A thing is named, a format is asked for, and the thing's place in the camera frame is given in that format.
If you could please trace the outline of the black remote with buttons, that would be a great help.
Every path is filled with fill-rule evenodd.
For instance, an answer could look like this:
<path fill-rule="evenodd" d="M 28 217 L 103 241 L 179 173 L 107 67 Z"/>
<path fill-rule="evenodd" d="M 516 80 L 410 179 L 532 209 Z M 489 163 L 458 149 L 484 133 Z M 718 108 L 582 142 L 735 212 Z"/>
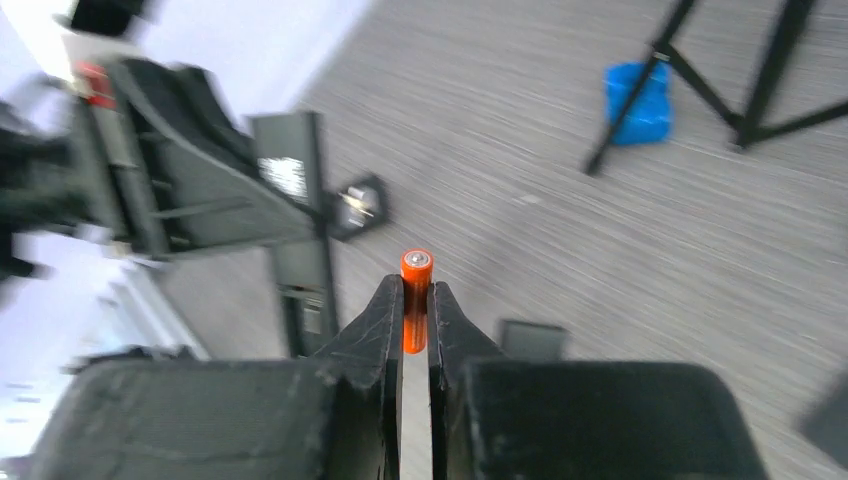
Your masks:
<path fill-rule="evenodd" d="M 314 111 L 250 119 L 260 177 L 282 199 L 282 235 L 268 253 L 280 325 L 292 357 L 310 356 L 340 331 L 321 117 Z"/>

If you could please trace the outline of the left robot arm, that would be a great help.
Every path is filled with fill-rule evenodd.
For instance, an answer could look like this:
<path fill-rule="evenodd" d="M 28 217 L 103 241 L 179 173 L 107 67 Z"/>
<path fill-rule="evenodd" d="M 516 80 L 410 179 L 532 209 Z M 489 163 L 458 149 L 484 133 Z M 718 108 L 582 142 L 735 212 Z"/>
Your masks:
<path fill-rule="evenodd" d="M 118 57 L 77 66 L 66 133 L 1 131 L 1 274 L 26 277 L 18 232 L 81 224 L 154 261 L 264 247 L 283 293 L 331 282 L 320 119 L 259 116 L 240 132 L 213 75 Z"/>

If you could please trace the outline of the plain black remote control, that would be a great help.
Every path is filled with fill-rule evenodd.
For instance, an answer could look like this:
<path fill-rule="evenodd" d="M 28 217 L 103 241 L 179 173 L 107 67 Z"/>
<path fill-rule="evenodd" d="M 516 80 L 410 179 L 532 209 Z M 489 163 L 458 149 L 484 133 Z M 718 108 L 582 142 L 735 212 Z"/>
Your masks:
<path fill-rule="evenodd" d="M 800 433 L 843 469 L 847 469 L 847 371 L 803 415 Z"/>

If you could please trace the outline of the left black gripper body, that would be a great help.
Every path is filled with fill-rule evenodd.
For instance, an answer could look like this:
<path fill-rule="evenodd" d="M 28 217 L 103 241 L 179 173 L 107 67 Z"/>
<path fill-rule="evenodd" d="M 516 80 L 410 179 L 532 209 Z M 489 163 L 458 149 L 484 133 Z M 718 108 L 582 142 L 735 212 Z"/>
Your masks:
<path fill-rule="evenodd" d="M 161 259 L 171 253 L 133 116 L 158 120 L 129 58 L 82 61 L 72 68 L 79 103 L 72 144 L 90 215 L 119 242 Z"/>

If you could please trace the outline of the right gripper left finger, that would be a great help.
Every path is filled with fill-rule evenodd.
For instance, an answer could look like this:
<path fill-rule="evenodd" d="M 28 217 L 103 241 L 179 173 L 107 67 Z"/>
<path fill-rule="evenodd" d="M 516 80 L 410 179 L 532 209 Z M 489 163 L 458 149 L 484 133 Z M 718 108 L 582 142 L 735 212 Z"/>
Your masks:
<path fill-rule="evenodd" d="M 395 479 L 404 288 L 386 276 L 314 355 L 101 361 L 79 373 L 31 479 Z"/>

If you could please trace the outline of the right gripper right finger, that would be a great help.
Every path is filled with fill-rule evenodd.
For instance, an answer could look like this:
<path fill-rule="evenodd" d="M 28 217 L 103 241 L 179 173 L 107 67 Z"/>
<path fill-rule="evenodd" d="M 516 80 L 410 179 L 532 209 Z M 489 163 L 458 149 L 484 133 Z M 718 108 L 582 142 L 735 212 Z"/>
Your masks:
<path fill-rule="evenodd" d="M 450 287 L 427 298 L 437 479 L 764 479 L 736 399 L 685 362 L 507 356 Z"/>

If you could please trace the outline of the orange battery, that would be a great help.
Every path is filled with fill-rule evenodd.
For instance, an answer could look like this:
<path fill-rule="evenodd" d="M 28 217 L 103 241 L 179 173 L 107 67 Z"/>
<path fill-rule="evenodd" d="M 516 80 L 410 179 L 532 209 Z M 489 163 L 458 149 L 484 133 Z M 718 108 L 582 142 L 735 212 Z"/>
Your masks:
<path fill-rule="evenodd" d="M 427 295 L 432 283 L 433 256 L 411 249 L 401 257 L 404 285 L 403 350 L 418 354 L 427 345 Z"/>

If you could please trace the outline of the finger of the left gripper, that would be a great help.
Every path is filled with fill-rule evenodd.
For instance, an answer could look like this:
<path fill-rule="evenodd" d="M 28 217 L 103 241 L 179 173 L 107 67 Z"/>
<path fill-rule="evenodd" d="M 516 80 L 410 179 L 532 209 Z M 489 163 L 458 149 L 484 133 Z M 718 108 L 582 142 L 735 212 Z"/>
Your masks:
<path fill-rule="evenodd" d="M 171 253 L 269 245 L 282 199 L 260 177 L 254 139 L 224 113 L 207 71 L 131 59 L 158 120 L 133 116 Z"/>

